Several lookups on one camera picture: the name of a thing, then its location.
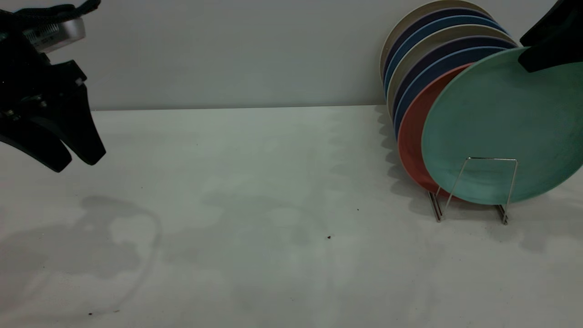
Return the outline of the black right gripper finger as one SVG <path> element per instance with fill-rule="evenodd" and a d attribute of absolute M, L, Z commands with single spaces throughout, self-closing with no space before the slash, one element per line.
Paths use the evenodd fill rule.
<path fill-rule="evenodd" d="M 581 0 L 557 0 L 520 39 L 523 46 L 533 46 L 567 28 L 582 15 Z"/>
<path fill-rule="evenodd" d="M 518 58 L 529 73 L 583 61 L 582 40 L 552 39 L 529 46 Z"/>

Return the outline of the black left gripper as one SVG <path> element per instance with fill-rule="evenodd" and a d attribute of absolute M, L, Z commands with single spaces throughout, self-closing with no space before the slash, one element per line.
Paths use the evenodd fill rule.
<path fill-rule="evenodd" d="M 54 172 L 72 161 L 69 147 L 88 165 L 106 154 L 93 121 L 85 81 L 75 61 L 52 64 L 21 32 L 1 30 L 0 141 Z M 28 120 L 7 118 L 43 109 L 47 131 Z"/>

